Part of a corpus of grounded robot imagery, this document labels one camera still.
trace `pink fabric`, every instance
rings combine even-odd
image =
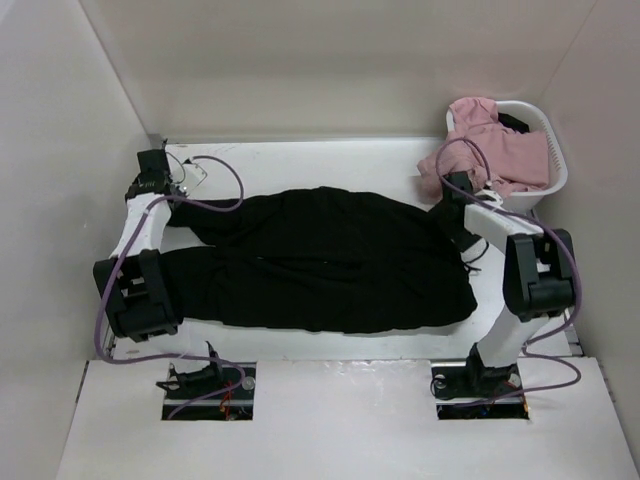
[[[487,156],[493,189],[502,197],[513,192],[546,188],[549,184],[549,147],[544,132],[519,133],[498,122],[498,106],[488,98],[462,98],[449,107],[453,112],[455,132],[447,140],[466,137],[478,144]],[[435,151],[418,163],[422,184],[430,197],[442,196],[436,174]],[[456,142],[441,160],[443,174],[466,171],[474,191],[487,181],[487,171],[475,149]]]

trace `pink towel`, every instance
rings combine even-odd
[[[549,184],[549,147],[544,132],[519,133],[498,121],[498,106],[488,98],[462,98],[449,107],[455,131],[447,140],[466,137],[482,149],[489,161],[493,189],[503,198],[513,192],[546,188]],[[436,174],[438,150],[418,163],[422,184],[434,199],[442,196]],[[463,142],[449,146],[441,160],[443,174],[466,171],[474,191],[487,182],[487,171],[480,155]]]

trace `laundry basket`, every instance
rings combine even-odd
[[[549,119],[542,111],[530,103],[515,100],[499,101],[498,112],[508,113],[518,120],[529,124],[532,132],[543,131],[547,135],[549,145],[549,186],[545,190],[534,192],[515,192],[504,200],[504,208],[514,212],[525,213],[531,210],[543,197],[557,192],[567,183],[567,164],[564,161],[558,139],[556,138]],[[447,130],[455,130],[453,114],[447,112]]]

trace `beige wall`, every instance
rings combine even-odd
[[[148,141],[75,0],[0,0],[0,477],[55,478]]]
[[[174,139],[444,132],[537,100],[595,0],[82,0],[143,124]]]
[[[640,2],[599,0],[545,92],[569,166],[543,218],[574,237],[585,287],[578,331],[608,375],[640,462]]]

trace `laundry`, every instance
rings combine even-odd
[[[462,98],[449,107],[453,113],[455,131],[447,140],[465,137],[473,140],[485,153],[491,169],[493,189],[503,197],[514,192],[541,190],[549,184],[549,147],[544,132],[519,133],[504,126],[498,115],[498,106],[488,98]],[[503,116],[502,120],[513,122]],[[514,124],[523,130],[526,124]],[[438,151],[418,163],[422,185],[427,194],[438,199],[442,195],[435,163]],[[443,154],[443,174],[466,171],[474,191],[484,187],[487,171],[478,152],[457,142]]]
[[[161,257],[186,317],[374,333],[449,325],[477,306],[435,217],[374,193],[289,190],[225,214],[183,204],[169,225],[209,245]]]

